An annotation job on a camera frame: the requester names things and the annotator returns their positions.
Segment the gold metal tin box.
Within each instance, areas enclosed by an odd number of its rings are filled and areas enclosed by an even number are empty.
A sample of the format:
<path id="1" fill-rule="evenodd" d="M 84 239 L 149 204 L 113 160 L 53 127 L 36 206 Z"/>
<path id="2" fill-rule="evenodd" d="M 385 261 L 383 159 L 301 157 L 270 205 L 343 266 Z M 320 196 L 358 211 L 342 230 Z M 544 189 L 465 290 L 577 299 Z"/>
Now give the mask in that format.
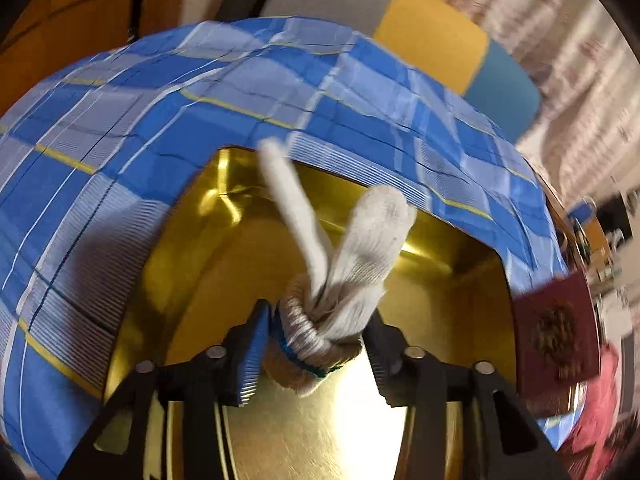
<path id="1" fill-rule="evenodd" d="M 390 479 L 408 412 L 378 392 L 362 335 L 373 312 L 442 362 L 516 371 L 512 295 L 497 253 L 409 206 L 269 143 L 222 148 L 171 208 L 134 286 L 105 390 L 141 361 L 220 344 L 267 300 L 254 396 L 229 408 L 239 479 Z"/>

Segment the brown wooden cabinet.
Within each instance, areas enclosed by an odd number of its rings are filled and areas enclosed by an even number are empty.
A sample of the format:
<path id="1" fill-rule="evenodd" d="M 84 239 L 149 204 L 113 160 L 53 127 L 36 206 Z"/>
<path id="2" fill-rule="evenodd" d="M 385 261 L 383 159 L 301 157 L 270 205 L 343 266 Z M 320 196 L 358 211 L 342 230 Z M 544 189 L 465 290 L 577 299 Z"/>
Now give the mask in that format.
<path id="1" fill-rule="evenodd" d="M 182 0 L 29 0 L 1 34 L 1 110 L 83 58 L 178 24 Z"/>

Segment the pink gold-crest box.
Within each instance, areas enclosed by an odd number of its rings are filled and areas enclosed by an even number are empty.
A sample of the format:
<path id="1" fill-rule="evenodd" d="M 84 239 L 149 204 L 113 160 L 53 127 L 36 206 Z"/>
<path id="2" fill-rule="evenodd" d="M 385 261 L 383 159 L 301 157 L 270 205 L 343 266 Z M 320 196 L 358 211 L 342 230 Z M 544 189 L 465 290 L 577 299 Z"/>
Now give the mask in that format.
<path id="1" fill-rule="evenodd" d="M 582 403 L 600 373 L 600 336 L 585 274 L 564 278 L 513 300 L 516 388 L 536 418 L 564 415 Z"/>

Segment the beige patterned curtain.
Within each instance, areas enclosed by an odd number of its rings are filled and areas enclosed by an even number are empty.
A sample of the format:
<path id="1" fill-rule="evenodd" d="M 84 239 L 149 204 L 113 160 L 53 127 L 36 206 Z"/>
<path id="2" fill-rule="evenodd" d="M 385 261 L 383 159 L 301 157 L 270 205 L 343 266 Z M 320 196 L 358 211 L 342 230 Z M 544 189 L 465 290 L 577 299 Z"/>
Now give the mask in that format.
<path id="1" fill-rule="evenodd" d="M 599 0 L 444 0 L 536 84 L 516 146 L 562 202 L 591 194 L 639 146 L 639 63 Z"/>

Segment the white knitted work gloves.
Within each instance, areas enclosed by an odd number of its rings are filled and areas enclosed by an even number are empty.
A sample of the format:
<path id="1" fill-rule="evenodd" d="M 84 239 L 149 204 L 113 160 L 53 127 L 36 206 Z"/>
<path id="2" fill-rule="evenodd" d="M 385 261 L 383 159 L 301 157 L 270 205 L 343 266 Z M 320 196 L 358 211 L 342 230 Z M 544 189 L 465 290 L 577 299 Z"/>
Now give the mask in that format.
<path id="1" fill-rule="evenodd" d="M 397 188 L 371 186 L 332 245 L 280 141 L 260 142 L 258 160 L 306 266 L 271 309 L 272 336 L 262 366 L 280 387 L 309 396 L 360 355 L 361 335 L 385 294 L 416 207 Z"/>

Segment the grey yellow blue chair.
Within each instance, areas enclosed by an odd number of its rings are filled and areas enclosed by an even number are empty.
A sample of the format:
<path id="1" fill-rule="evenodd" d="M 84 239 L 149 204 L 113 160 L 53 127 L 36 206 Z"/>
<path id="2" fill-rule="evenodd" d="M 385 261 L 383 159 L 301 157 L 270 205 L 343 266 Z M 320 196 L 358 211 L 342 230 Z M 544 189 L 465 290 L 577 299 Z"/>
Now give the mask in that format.
<path id="1" fill-rule="evenodd" d="M 262 15 L 321 18 L 363 32 L 462 96 L 511 143 L 538 113 L 540 93 L 524 68 L 442 0 L 266 0 Z"/>

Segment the blue plaid tablecloth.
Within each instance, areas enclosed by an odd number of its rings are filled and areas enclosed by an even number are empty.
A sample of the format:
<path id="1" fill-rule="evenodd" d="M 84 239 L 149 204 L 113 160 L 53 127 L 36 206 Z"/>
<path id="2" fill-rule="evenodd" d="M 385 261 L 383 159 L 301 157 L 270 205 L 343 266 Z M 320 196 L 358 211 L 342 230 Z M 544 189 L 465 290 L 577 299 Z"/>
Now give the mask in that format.
<path id="1" fill-rule="evenodd" d="M 544 192 L 498 125 L 371 38 L 318 18 L 204 22 L 85 58 L 1 121 L 1 433 L 55 478 L 98 414 L 160 222 L 220 148 L 293 157 L 498 252 L 514 292 L 565 272 Z"/>

